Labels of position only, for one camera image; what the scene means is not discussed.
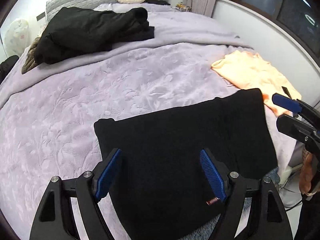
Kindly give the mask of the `lavender plush bed blanket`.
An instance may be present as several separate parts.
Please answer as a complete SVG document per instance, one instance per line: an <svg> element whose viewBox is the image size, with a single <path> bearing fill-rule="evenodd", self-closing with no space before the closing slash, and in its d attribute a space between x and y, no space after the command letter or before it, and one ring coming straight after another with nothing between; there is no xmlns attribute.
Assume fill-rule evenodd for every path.
<svg viewBox="0 0 320 240"><path fill-rule="evenodd" d="M93 124L235 93L211 64L236 49L240 38L212 18L148 5L162 34L186 42L133 47L80 57L21 73L22 56L1 85L1 210L20 239L28 239L42 194L54 175L79 176L101 153Z"/></svg>

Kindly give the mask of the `black pants with patterned lining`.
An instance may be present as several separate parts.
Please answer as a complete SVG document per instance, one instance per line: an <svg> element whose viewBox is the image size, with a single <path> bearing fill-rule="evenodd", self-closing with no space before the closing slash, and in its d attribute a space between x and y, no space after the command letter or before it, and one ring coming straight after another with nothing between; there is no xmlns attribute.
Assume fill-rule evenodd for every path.
<svg viewBox="0 0 320 240"><path fill-rule="evenodd" d="M221 211L200 165L209 149L230 171L260 179L277 167L259 89L124 120L94 124L101 154L121 150L110 188L131 239L180 239Z"/></svg>

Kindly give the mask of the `peach folded garment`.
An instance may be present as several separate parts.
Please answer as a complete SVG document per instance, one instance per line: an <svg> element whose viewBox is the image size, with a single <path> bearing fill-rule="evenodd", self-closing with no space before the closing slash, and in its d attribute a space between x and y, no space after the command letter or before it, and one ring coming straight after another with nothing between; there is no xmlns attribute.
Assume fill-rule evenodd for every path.
<svg viewBox="0 0 320 240"><path fill-rule="evenodd" d="M212 63L211 68L240 89L260 89L264 104L272 110L275 116L289 112L272 102L272 95L275 93L286 96L283 87L288 89L294 100L302 99L301 94L289 80L258 53L236 50Z"/></svg>

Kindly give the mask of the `brown knitted garment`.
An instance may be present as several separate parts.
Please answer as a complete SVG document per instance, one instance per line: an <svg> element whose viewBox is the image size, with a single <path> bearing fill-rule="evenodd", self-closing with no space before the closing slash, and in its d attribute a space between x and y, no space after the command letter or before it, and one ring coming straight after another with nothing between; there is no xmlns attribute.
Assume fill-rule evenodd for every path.
<svg viewBox="0 0 320 240"><path fill-rule="evenodd" d="M27 53L26 61L21 69L22 74L25 74L28 71L30 71L38 66L38 64L35 62L34 54L35 54L36 47L39 44L39 40L40 40L40 37L37 37L37 38L35 38L35 40L33 40L32 44L30 46L30 49Z"/></svg>

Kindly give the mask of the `white floral bag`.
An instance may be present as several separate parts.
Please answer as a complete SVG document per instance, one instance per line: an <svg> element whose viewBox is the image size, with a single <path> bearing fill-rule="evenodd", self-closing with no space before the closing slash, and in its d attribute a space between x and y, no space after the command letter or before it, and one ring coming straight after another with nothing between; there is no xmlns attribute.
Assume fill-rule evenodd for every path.
<svg viewBox="0 0 320 240"><path fill-rule="evenodd" d="M20 57L29 44L29 23L16 19L9 25L4 37L4 50L8 57Z"/></svg>

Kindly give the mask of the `black jacket pile on bed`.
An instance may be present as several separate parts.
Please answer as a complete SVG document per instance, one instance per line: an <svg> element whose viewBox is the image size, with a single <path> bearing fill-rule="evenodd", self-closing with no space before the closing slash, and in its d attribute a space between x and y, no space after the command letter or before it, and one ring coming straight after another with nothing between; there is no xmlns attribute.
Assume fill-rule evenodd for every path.
<svg viewBox="0 0 320 240"><path fill-rule="evenodd" d="M55 64L72 57L111 51L119 42L155 37L144 8L125 13L63 7L46 26L35 49L37 64Z"/></svg>

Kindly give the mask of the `dark framed window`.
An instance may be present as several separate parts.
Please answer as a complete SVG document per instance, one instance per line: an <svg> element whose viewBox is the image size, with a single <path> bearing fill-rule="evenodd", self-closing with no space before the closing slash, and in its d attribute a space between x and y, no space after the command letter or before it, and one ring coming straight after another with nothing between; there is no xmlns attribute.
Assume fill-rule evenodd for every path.
<svg viewBox="0 0 320 240"><path fill-rule="evenodd" d="M319 64L319 0L231 0L268 18Z"/></svg>

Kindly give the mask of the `black clothes beside bed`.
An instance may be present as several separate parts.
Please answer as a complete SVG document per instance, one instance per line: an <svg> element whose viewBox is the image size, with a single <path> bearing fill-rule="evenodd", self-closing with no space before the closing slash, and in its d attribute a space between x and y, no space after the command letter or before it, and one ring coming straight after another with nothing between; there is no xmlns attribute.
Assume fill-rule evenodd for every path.
<svg viewBox="0 0 320 240"><path fill-rule="evenodd" d="M6 76L10 73L13 66L18 61L19 57L17 55L13 55L8 57L5 61L3 61L0 65L0 83L4 81Z"/></svg>

